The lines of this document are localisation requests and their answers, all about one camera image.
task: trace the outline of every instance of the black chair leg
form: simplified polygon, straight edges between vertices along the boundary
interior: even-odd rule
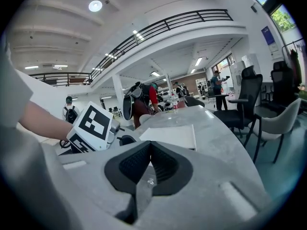
[[[261,131],[261,129],[260,129],[260,130],[259,130],[259,133],[258,133],[257,147],[256,147],[254,159],[253,159],[253,162],[254,162],[254,163],[256,162],[256,159],[257,159],[257,156],[258,156],[258,152],[259,152],[259,147],[260,147],[260,143],[261,143],[261,134],[262,134],[262,131]]]
[[[283,137],[284,137],[284,134],[282,134],[282,137],[280,138],[279,146],[278,146],[277,153],[275,155],[275,159],[274,159],[273,163],[276,163],[276,161],[277,161],[280,149],[282,148],[282,145],[283,145]]]

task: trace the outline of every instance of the column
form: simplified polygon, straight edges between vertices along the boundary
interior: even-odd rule
[[[173,86],[172,86],[172,82],[171,82],[171,79],[169,77],[169,75],[167,73],[164,73],[165,74],[165,78],[166,78],[166,82],[167,82],[167,86],[170,90],[170,94],[173,93]]]
[[[112,80],[113,80],[113,84],[114,84],[114,90],[115,90],[115,94],[117,97],[117,101],[119,104],[119,108],[121,109],[121,111],[123,111],[123,102],[124,102],[124,92],[123,92],[123,87],[121,84],[121,80],[120,80],[120,76],[119,74],[115,74],[112,76]],[[132,125],[133,122],[132,120],[126,120],[124,117],[122,118],[122,121],[120,122],[121,126],[130,126]]]

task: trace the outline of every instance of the brick wall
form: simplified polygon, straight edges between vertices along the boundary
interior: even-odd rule
[[[177,80],[172,80],[172,86],[173,84],[177,81],[179,83],[184,83],[188,89],[189,89],[189,92],[194,92],[194,94],[198,94],[198,91],[197,91],[197,86],[196,86],[196,79],[202,79],[202,78],[206,78],[207,79],[207,75],[205,72],[202,72],[202,73],[199,73],[199,74],[195,74],[195,75],[191,75],[191,76],[186,76],[186,77],[183,77],[181,79],[177,79]],[[167,82],[164,82],[164,83],[161,83],[161,84],[158,84],[158,87],[161,87],[161,88],[165,88],[167,87]]]

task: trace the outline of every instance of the red sleeve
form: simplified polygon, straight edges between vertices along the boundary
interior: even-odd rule
[[[157,93],[153,86],[149,88],[149,99],[151,100],[152,104],[158,104]]]

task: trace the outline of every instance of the blue shirt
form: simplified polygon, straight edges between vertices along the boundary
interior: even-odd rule
[[[215,89],[221,89],[222,88],[222,85],[220,84],[220,85],[217,85],[216,84],[216,82],[218,82],[218,78],[216,77],[216,76],[213,76],[212,78],[211,78],[211,80],[212,80],[212,82],[213,82],[213,84],[214,84],[214,88]]]

